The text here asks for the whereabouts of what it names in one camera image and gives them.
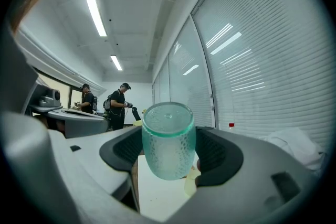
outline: glass wall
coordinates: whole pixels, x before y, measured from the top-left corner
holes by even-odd
[[[154,104],[160,103],[160,74],[154,82]]]
[[[170,99],[187,105],[197,126],[214,127],[214,111],[202,45],[192,20],[182,28],[169,56]]]
[[[69,105],[69,93],[70,93],[70,86],[63,84],[61,82],[58,82],[54,79],[51,79],[45,75],[38,74],[38,76],[44,81],[46,85],[48,85],[50,88],[53,88],[55,90],[58,90],[60,93],[60,101],[61,105],[64,108],[68,108]]]
[[[334,37],[319,0],[204,0],[193,17],[220,129],[234,122],[231,132],[259,136],[299,127],[321,146],[329,144],[336,101]],[[195,66],[190,52],[181,52],[176,65]],[[182,83],[174,81],[174,89]],[[171,95],[178,93],[171,88]]]
[[[170,101],[168,61],[163,64],[160,74],[160,102]]]

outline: clear plastic cup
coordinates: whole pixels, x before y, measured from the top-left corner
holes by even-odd
[[[196,131],[192,111],[175,102],[151,106],[143,116],[142,144],[154,175],[165,180],[184,177],[195,156]]]

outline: yellow object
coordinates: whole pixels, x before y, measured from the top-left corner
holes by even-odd
[[[133,122],[133,126],[142,126],[142,120]]]
[[[184,183],[184,192],[188,196],[193,196],[195,194],[196,192],[195,178],[199,175],[201,175],[201,172],[197,168],[192,166]]]

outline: white cloth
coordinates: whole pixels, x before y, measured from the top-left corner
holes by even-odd
[[[272,132],[259,139],[282,148],[310,170],[319,170],[322,166],[323,149],[298,127]]]

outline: white table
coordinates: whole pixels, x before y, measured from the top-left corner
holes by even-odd
[[[138,157],[138,187],[140,214],[164,222],[188,200],[184,192],[185,178],[163,180],[156,177],[148,167],[145,156]]]

